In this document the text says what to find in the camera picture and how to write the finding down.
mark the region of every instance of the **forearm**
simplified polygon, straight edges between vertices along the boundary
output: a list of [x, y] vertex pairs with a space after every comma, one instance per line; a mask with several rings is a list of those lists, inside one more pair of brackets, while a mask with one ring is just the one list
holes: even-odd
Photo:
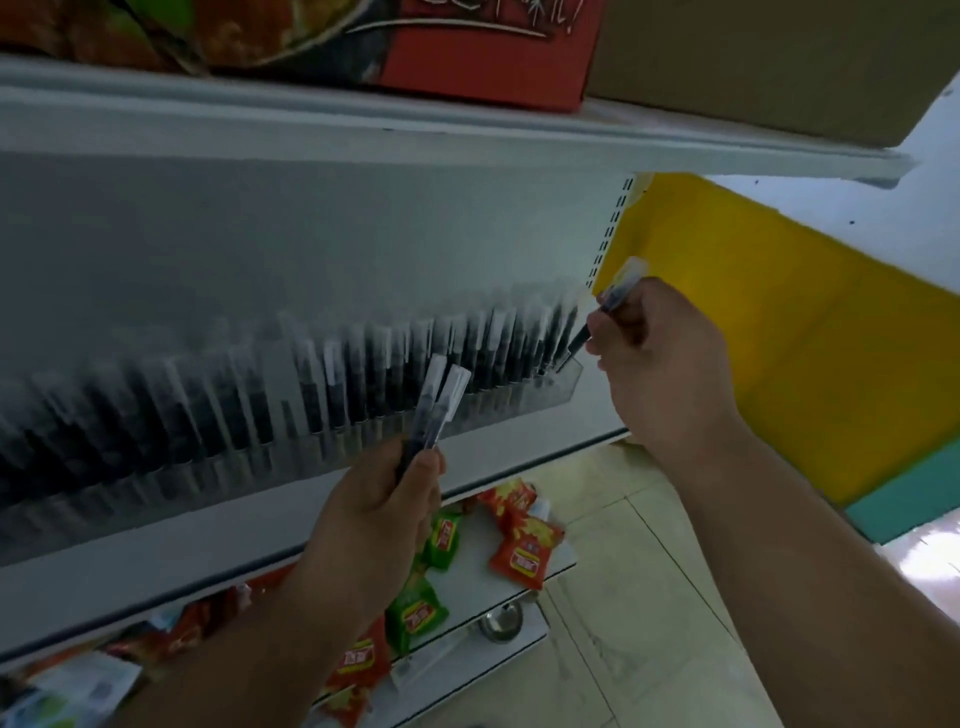
[[955, 719], [956, 625], [745, 425], [684, 455], [661, 464], [785, 725]]
[[357, 636], [323, 611], [302, 608], [284, 591], [254, 605], [111, 726], [299, 726]]

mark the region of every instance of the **red box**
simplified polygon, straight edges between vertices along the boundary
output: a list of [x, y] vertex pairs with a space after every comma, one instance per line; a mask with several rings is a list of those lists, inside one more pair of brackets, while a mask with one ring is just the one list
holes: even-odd
[[101, 65], [380, 85], [571, 111], [580, 105], [603, 5], [604, 0], [5, 0], [0, 43]]

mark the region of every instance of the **cardboard box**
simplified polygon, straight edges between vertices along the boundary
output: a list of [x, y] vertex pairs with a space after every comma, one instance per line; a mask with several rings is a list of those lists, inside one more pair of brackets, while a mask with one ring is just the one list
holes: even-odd
[[604, 0], [4, 0], [0, 42], [102, 65], [580, 106]]
[[956, 0], [608, 0], [587, 94], [889, 147], [958, 68]]

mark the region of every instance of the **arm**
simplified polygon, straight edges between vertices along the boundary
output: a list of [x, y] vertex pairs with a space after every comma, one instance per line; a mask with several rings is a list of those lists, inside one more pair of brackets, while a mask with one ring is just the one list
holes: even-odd
[[960, 628], [740, 418], [720, 331], [645, 279], [588, 319], [613, 403], [674, 484], [788, 728], [948, 725]]
[[273, 598], [184, 658], [113, 728], [299, 726], [343, 653], [399, 593], [440, 506], [443, 457], [420, 453], [394, 488], [399, 459], [399, 440], [361, 455]]

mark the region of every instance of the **person's left arm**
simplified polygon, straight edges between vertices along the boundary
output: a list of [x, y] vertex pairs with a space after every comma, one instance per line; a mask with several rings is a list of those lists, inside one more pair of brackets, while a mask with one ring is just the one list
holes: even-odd
[[337, 484], [283, 586], [136, 697], [112, 728], [298, 726], [343, 653], [399, 593], [440, 507], [443, 457], [400, 441], [365, 452]]

